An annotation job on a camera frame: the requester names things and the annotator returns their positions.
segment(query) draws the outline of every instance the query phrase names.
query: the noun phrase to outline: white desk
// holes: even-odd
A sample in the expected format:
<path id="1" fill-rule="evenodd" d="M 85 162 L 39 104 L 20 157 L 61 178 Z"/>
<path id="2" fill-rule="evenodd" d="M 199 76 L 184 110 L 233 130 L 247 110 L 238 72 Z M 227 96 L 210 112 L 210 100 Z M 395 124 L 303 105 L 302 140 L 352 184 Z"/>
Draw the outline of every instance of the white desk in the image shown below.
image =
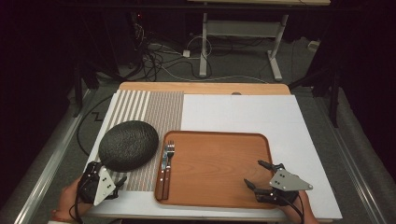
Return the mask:
<path id="1" fill-rule="evenodd" d="M 236 4 L 265 4 L 265 5 L 301 5 L 305 7 L 327 6 L 330 0 L 189 0 L 192 2 L 210 3 L 236 3 Z M 276 81 L 282 80 L 279 66 L 276 62 L 276 54 L 285 31 L 289 15 L 283 15 L 280 22 L 263 22 L 263 21 L 210 21 L 207 19 L 207 13 L 204 13 L 203 31 L 202 31 L 202 49 L 200 59 L 200 77 L 206 77 L 207 65 L 207 44 L 208 35 L 234 35 L 234 36 L 251 36 L 251 37 L 274 37 L 275 43 L 272 50 L 268 50 L 268 61 L 271 65 L 274 78 Z"/>
<path id="2" fill-rule="evenodd" d="M 327 176 L 306 129 L 294 96 L 281 84 L 215 83 L 124 83 L 121 90 L 185 92 L 181 130 L 262 133 L 269 141 L 274 163 L 286 168 L 314 186 L 308 191 L 314 214 L 324 221 L 342 218 Z M 230 95 L 241 92 L 251 95 Z M 115 94 L 89 161 L 117 110 Z M 152 191 L 121 191 L 90 211 L 91 216 L 129 218 L 174 218 L 215 220 L 279 221 L 285 217 L 277 209 L 242 209 L 163 205 Z"/>

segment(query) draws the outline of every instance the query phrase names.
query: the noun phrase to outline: black bowl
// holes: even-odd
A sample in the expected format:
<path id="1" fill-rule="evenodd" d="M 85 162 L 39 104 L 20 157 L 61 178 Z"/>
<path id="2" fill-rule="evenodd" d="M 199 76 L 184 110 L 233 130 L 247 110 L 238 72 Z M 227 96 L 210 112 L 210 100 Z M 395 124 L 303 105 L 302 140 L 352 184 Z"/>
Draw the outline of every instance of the black bowl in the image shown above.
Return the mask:
<path id="1" fill-rule="evenodd" d="M 102 164 L 116 172 L 132 171 L 154 156 L 159 143 L 157 131 L 144 121 L 131 120 L 110 129 L 99 145 Z"/>

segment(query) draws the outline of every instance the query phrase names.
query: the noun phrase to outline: cutlery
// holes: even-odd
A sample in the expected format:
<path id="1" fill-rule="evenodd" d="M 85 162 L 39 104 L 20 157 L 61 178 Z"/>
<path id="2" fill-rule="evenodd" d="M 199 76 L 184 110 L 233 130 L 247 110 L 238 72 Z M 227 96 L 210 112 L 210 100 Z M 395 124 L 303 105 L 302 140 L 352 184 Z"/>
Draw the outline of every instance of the cutlery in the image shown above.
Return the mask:
<path id="1" fill-rule="evenodd" d="M 168 158 L 168 162 L 165 168 L 165 180 L 163 181 L 163 199 L 168 199 L 169 197 L 169 183 L 171 180 L 171 160 L 175 154 L 175 142 L 173 140 L 168 141 L 168 150 L 166 153 L 166 157 Z"/>
<path id="2" fill-rule="evenodd" d="M 167 163 L 167 152 L 168 152 L 168 145 L 166 145 L 163 149 L 163 157 L 161 162 L 161 172 L 160 172 L 160 182 L 158 183 L 158 188 L 156 191 L 155 198 L 157 200 L 161 200 L 163 198 L 163 181 L 165 178 L 165 168 Z"/>

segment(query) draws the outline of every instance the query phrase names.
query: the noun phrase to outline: brown tray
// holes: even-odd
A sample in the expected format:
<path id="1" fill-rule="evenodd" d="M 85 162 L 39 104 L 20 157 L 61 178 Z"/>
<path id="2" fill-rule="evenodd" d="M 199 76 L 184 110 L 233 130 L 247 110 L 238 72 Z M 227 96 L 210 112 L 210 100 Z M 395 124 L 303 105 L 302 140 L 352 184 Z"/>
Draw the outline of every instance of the brown tray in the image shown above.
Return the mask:
<path id="1" fill-rule="evenodd" d="M 212 133 L 172 131 L 165 135 L 175 142 L 169 198 L 163 204 L 274 208 L 257 203 L 244 178 L 257 188 L 270 189 L 273 172 L 257 161 L 272 163 L 266 137 L 258 133 Z M 157 194 L 160 178 L 157 178 Z"/>

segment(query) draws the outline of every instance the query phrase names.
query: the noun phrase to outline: table runner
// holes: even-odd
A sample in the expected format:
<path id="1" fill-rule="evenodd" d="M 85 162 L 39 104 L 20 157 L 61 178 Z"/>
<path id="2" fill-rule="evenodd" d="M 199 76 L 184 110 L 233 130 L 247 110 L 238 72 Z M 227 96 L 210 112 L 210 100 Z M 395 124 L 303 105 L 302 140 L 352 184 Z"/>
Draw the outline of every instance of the table runner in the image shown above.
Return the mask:
<path id="1" fill-rule="evenodd" d="M 154 191 L 163 136 L 169 131 L 180 130 L 183 95 L 182 91 L 117 91 L 114 94 L 115 106 L 107 112 L 109 120 L 103 124 L 106 127 L 102 127 L 106 132 L 124 121 L 141 120 L 154 127 L 160 138 L 156 154 L 145 165 L 128 173 L 110 171 L 115 183 L 127 176 L 121 189 Z M 97 151 L 95 160 L 99 161 Z"/>

